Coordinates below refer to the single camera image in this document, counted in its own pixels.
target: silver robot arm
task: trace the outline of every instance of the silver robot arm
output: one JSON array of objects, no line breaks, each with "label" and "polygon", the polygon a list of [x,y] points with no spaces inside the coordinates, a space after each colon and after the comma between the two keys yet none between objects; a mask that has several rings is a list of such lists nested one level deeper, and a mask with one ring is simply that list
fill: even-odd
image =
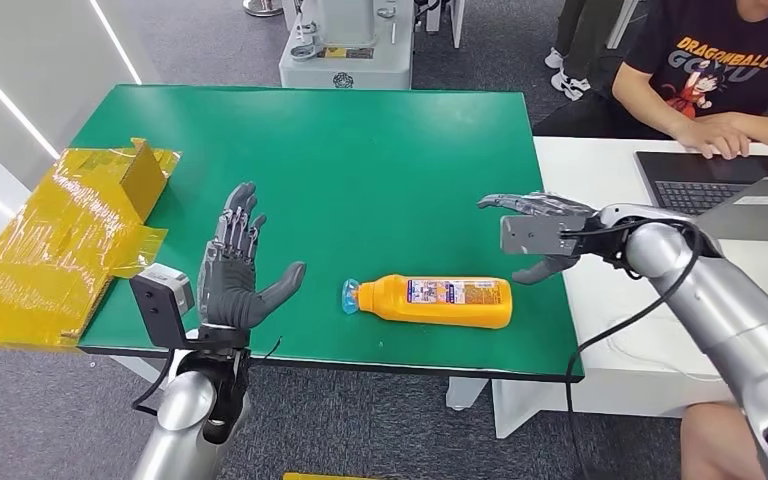
[{"label": "silver robot arm", "polygon": [[[479,206],[503,206],[527,215],[503,217],[502,243],[506,244],[505,238],[512,232],[519,233],[517,242],[525,251],[548,254],[548,262],[544,259],[533,267],[540,273],[538,277],[545,278],[547,272],[551,274],[552,270],[558,271],[559,265],[563,267],[554,257],[577,259],[581,254],[593,253],[615,266],[618,258],[622,258],[624,268],[645,277],[659,294],[664,294],[692,257],[688,232],[663,223],[647,223],[589,245],[584,239],[597,236],[581,236],[578,237],[581,241],[576,240],[576,231],[611,229],[643,219],[692,221],[678,213],[638,205],[611,205],[600,212],[588,213],[575,211],[580,204],[573,202],[569,203],[575,208],[565,209],[568,201],[544,194],[491,197],[485,197],[482,200],[485,204],[479,203]],[[500,203],[499,197],[508,197],[508,201]],[[545,202],[547,197],[558,202],[560,211],[533,208],[535,200]],[[518,205],[511,204],[514,198],[519,199]],[[573,221],[571,217],[576,216],[586,217],[585,221]],[[550,218],[556,219],[555,228],[547,231]],[[571,230],[570,224],[583,226]],[[547,242],[547,234],[554,240]],[[699,349],[710,358],[743,410],[768,478],[768,295],[722,255],[715,239],[704,236],[703,254],[666,303]]]},{"label": "silver robot arm", "polygon": [[[255,290],[255,254],[266,217],[252,216],[254,193],[252,183],[231,193],[207,242],[196,295],[197,335],[185,334],[181,323],[196,303],[184,274],[155,264],[130,281],[152,343],[170,351],[158,381],[134,404],[157,415],[135,480],[215,478],[248,416],[250,330],[299,289],[305,274],[305,264],[295,262],[277,282]],[[167,373],[160,408],[139,405]]]}]

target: human hand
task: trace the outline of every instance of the human hand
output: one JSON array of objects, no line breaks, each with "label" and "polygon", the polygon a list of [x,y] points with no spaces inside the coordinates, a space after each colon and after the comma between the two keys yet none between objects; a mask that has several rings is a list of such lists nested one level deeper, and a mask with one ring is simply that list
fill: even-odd
[{"label": "human hand", "polygon": [[749,155],[749,137],[735,125],[731,113],[718,113],[689,120],[671,132],[671,136],[687,148],[711,159],[715,150],[726,160]]}]

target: green table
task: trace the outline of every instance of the green table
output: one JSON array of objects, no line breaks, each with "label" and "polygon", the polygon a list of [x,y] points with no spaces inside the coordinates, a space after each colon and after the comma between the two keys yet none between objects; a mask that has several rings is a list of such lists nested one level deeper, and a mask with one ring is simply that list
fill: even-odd
[{"label": "green table", "polygon": [[[254,355],[280,337],[269,359],[277,363],[562,380],[576,337],[561,276],[515,285],[513,318],[501,330],[388,322],[340,308],[349,277],[509,278],[534,262],[503,254],[502,212],[475,207],[485,194],[542,186],[522,95],[117,86],[72,146],[119,147],[134,136],[183,154],[147,222],[169,229],[158,262],[195,283],[204,243],[242,181],[257,183],[256,210],[269,216],[259,285],[291,261],[307,262],[301,290],[254,330]],[[184,321],[195,327],[195,312]],[[80,346],[163,355],[122,280]]]}]

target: blue bottle cap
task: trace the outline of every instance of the blue bottle cap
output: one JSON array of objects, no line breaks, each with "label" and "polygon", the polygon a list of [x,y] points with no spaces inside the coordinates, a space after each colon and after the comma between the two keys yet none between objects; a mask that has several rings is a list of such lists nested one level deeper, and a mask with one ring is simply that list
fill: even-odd
[{"label": "blue bottle cap", "polygon": [[359,287],[360,287],[360,283],[358,283],[357,280],[352,278],[343,282],[343,295],[342,295],[343,311],[348,313],[349,315],[358,311],[357,290]]}]

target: sticker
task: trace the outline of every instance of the sticker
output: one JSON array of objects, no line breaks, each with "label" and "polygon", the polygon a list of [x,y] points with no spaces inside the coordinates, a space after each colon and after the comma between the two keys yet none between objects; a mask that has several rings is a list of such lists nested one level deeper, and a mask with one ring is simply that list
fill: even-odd
[{"label": "sticker", "polygon": [[346,72],[334,75],[332,81],[334,82],[334,88],[354,88],[355,86],[355,79]]},{"label": "sticker", "polygon": [[768,196],[743,197],[734,202],[735,205],[768,205]]},{"label": "sticker", "polygon": [[408,280],[408,303],[489,305],[502,303],[493,280]]},{"label": "sticker", "polygon": [[359,58],[361,60],[372,60],[374,54],[374,48],[326,47],[320,50],[316,56],[319,58]]}]

